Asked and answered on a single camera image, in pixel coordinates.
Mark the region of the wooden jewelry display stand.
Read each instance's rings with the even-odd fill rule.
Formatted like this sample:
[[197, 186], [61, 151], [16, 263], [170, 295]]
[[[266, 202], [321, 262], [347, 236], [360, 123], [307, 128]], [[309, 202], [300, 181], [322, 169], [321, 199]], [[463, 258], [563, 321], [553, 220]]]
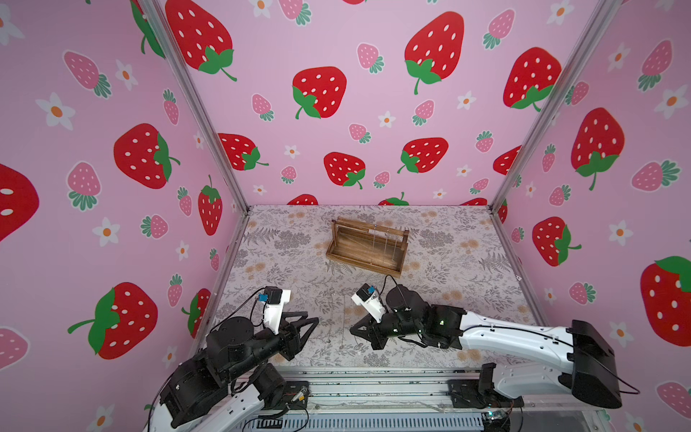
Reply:
[[400, 277], [408, 252], [409, 230], [338, 218], [332, 220], [326, 257], [382, 275]]

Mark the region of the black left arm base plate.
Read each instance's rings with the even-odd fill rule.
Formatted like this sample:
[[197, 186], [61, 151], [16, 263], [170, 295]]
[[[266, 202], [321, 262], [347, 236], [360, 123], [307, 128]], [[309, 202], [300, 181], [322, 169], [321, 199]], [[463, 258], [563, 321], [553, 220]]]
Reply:
[[306, 409], [310, 393], [308, 381], [288, 381], [279, 384], [264, 398], [264, 410]]

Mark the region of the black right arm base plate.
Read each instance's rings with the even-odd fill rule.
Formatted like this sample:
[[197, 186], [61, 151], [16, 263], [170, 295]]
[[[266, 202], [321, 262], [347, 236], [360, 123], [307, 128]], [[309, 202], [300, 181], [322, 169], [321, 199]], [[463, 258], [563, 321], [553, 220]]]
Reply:
[[509, 399], [495, 390], [482, 390], [478, 380], [450, 380], [448, 394], [456, 409], [521, 409], [525, 406], [522, 397]]

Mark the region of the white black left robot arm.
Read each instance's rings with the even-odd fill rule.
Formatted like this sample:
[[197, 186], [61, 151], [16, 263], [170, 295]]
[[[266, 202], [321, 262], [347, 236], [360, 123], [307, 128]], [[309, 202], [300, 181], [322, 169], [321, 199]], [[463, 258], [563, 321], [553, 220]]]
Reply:
[[249, 318], [223, 320], [206, 337], [206, 347], [178, 365], [149, 407], [147, 431], [187, 431], [225, 401], [221, 426], [248, 425], [259, 410], [277, 410], [259, 419], [278, 419], [306, 409], [309, 383], [288, 382], [269, 363], [297, 356], [320, 324], [305, 312], [285, 312], [278, 332], [256, 330]]

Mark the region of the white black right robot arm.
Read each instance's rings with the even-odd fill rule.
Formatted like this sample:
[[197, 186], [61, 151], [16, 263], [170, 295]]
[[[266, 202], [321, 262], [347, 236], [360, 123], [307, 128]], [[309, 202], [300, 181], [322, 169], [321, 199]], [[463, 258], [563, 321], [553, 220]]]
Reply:
[[352, 300], [367, 315], [350, 332], [374, 350], [397, 338], [423, 348], [477, 349], [525, 359], [525, 364], [504, 370], [485, 367], [480, 393], [494, 392], [511, 400], [568, 393], [599, 408], [623, 405], [615, 351], [586, 321], [541, 327], [495, 320], [460, 307], [430, 304], [401, 284], [386, 297], [364, 284]]

